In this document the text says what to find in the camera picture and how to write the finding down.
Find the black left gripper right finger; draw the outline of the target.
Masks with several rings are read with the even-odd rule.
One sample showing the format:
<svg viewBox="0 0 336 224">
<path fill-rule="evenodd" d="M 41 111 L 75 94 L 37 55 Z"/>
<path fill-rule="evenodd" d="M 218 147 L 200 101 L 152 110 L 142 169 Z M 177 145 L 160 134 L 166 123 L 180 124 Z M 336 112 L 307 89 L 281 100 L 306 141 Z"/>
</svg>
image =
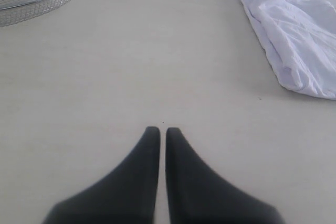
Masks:
<svg viewBox="0 0 336 224">
<path fill-rule="evenodd" d="M 275 207 L 214 172 L 176 127 L 166 132 L 165 173 L 171 223 L 284 223 Z"/>
</svg>

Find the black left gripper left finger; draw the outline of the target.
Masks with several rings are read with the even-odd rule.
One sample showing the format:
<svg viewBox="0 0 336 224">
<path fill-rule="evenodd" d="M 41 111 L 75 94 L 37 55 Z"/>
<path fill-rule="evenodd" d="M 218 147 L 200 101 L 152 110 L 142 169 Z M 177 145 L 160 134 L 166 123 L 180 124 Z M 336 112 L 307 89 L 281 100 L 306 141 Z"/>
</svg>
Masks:
<svg viewBox="0 0 336 224">
<path fill-rule="evenodd" d="M 153 223 L 160 164 L 160 130 L 145 129 L 107 176 L 56 204 L 44 223 Z"/>
</svg>

